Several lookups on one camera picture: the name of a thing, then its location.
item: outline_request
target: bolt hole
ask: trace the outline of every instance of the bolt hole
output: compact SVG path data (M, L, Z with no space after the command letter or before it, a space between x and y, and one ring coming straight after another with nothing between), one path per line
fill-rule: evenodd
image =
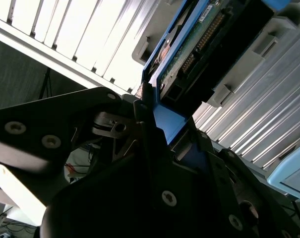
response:
M22 127L18 124L12 124L10 128L12 131L20 131L22 129Z
M117 132L123 132L123 131L126 130L126 126L125 126L125 124L118 124L118 125L115 127L115 130L116 130Z
M249 201L243 201L239 204L241 213L245 221L251 226L258 224L259 214L255 207Z
M47 143L51 146L55 146L56 145L56 140L54 138L48 138Z
M107 96L111 99L116 99L116 96L112 93L108 93Z

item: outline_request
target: screw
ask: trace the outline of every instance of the screw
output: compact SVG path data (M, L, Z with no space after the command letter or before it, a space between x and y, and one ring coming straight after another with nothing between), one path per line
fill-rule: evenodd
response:
M171 207L175 207L177 204L176 197L170 191L167 190L163 191L162 199L167 205Z
M57 149L61 145L60 139L55 135L46 135L42 138L42 144L48 149Z
M205 139L208 138L208 136L207 136L204 132L201 132L200 134L201 134L201 136L202 136L203 138L205 138Z
M234 157L235 157L235 154L234 154L233 152L231 152L231 151L228 151L227 153L228 153L228 155L229 155L230 157L232 157L232 158L234 158Z
M238 231L242 231L242 230L243 230L242 223L241 223L241 221L239 220L238 217L236 217L236 216L233 215L233 214L230 214L228 218L229 218L229 221L230 221L231 225L232 225L235 229L237 229Z
M112 93L108 93L107 96L111 99L116 99L116 96Z
M282 230L282 235L285 237L285 238L292 238L292 236L285 230Z
M26 126L18 121L11 121L5 124L5 130L12 135L20 135L26 131Z

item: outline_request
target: electronic component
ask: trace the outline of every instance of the electronic component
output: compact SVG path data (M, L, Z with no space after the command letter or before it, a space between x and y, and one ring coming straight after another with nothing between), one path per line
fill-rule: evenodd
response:
M261 0L200 0L188 9L187 21L171 24L143 72L143 80L157 88L158 103L184 118L210 99L274 13ZM169 34L176 31L167 51ZM149 66L153 61L155 68Z

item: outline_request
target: silver screw head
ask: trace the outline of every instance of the silver screw head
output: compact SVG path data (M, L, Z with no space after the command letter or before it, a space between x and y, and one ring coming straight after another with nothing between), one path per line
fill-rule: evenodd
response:
M10 121L4 126L6 132L12 135L20 135L26 131L26 126L18 121Z
M42 144L48 149L57 149L61 145L61 140L55 135L46 135L42 138Z
M170 207L175 207L177 204L175 195L170 191L167 191L167 190L163 191L162 199Z
M242 225L242 223L241 223L241 221L240 221L240 219L238 217L236 217L233 214L230 214L228 218L229 218L230 224L235 229L237 229L238 231L242 231L243 230L243 225Z

